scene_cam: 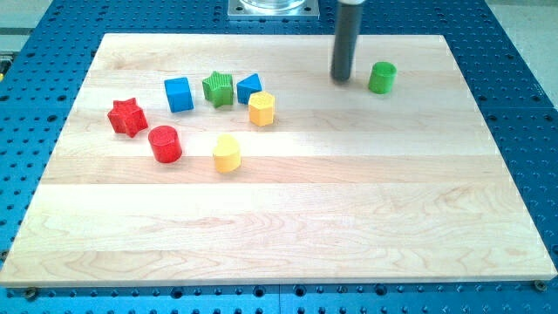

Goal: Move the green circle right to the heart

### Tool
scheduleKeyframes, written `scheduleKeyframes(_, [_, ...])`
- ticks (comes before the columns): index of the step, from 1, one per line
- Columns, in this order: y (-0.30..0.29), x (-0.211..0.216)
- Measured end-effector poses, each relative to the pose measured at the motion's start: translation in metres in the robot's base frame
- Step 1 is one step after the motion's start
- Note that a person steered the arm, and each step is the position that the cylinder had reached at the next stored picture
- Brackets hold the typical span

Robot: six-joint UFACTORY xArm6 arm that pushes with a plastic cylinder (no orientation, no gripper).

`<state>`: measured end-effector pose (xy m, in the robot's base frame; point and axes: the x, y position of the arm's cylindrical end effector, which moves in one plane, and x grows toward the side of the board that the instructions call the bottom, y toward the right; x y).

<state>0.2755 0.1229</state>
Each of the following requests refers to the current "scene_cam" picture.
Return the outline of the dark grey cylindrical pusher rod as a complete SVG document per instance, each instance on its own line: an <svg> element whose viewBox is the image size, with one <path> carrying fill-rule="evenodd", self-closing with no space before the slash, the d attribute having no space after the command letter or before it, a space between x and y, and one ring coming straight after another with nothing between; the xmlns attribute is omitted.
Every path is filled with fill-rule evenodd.
<svg viewBox="0 0 558 314"><path fill-rule="evenodd" d="M337 83L350 79L364 0L338 0L330 75Z"/></svg>

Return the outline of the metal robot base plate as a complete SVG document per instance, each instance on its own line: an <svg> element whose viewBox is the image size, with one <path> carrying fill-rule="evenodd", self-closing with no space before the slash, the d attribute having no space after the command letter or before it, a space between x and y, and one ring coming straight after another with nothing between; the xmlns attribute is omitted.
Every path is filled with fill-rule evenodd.
<svg viewBox="0 0 558 314"><path fill-rule="evenodd" d="M232 20L319 18L318 0L228 0Z"/></svg>

